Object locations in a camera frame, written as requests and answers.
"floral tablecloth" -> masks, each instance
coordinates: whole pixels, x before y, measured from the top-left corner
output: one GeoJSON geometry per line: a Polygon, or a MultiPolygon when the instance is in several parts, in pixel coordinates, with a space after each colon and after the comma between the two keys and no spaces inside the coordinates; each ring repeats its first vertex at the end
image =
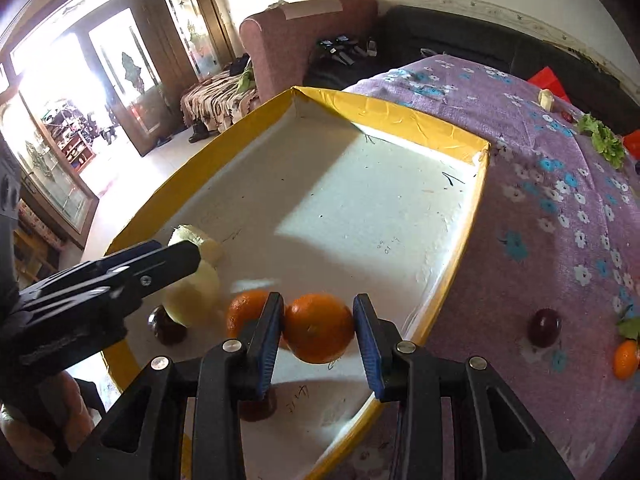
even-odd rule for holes
{"type": "MultiPolygon", "coordinates": [[[[640,374],[620,381],[611,370],[620,313],[632,305],[626,315],[640,314],[640,185],[630,163],[614,171],[577,135],[560,113],[579,118],[576,108],[556,99],[546,113],[535,86],[455,57],[430,57],[347,91],[491,141],[476,224],[427,347],[459,361],[487,358],[576,479],[599,478],[640,414],[640,374]],[[526,338],[541,308],[562,316],[559,341],[543,350],[526,338]]],[[[390,406],[330,478],[388,478],[395,418],[390,406]]],[[[450,447],[445,464],[453,478],[450,447]]]]}

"dark plum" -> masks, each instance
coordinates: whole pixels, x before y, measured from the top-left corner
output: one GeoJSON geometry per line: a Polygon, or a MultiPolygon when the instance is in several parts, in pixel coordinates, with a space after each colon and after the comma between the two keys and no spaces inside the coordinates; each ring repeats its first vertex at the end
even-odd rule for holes
{"type": "Polygon", "coordinates": [[[552,308],[542,308],[529,320],[527,336],[534,346],[547,348],[558,340],[562,318],[552,308]]]}
{"type": "Polygon", "coordinates": [[[165,346],[176,345],[187,337],[187,329],[169,317],[164,306],[157,306],[149,315],[148,325],[158,341],[165,346]]]}

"shoe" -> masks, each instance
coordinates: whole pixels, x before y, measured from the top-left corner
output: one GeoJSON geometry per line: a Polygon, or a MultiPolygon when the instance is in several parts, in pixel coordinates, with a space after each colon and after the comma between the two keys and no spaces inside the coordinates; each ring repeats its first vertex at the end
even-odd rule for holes
{"type": "Polygon", "coordinates": [[[207,139],[212,132],[207,130],[207,127],[202,123],[196,123],[193,125],[193,135],[189,137],[189,142],[193,144],[199,140],[207,139]]]}

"cheese piece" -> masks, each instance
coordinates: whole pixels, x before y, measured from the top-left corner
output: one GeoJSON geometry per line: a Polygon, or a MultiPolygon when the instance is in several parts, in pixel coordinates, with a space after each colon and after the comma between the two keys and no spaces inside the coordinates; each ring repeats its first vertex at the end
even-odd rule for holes
{"type": "Polygon", "coordinates": [[[542,106],[547,112],[551,111],[554,106],[554,95],[551,90],[541,90],[538,94],[538,104],[542,106]]]}

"orange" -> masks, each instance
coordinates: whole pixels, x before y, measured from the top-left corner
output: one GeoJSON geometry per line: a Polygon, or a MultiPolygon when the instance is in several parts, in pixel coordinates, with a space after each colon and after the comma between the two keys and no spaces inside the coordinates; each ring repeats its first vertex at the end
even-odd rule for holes
{"type": "Polygon", "coordinates": [[[335,361],[353,334],[351,311],[330,294],[305,294],[285,307],[284,339],[293,354],[307,363],[335,361]]]}
{"type": "Polygon", "coordinates": [[[226,336],[238,337],[247,321],[258,319],[268,297],[268,290],[248,290],[233,298],[226,310],[226,336]]]}
{"type": "Polygon", "coordinates": [[[613,356],[613,374],[619,378],[627,380],[636,370],[640,363],[640,348],[633,339],[627,339],[617,349],[613,356]]]}

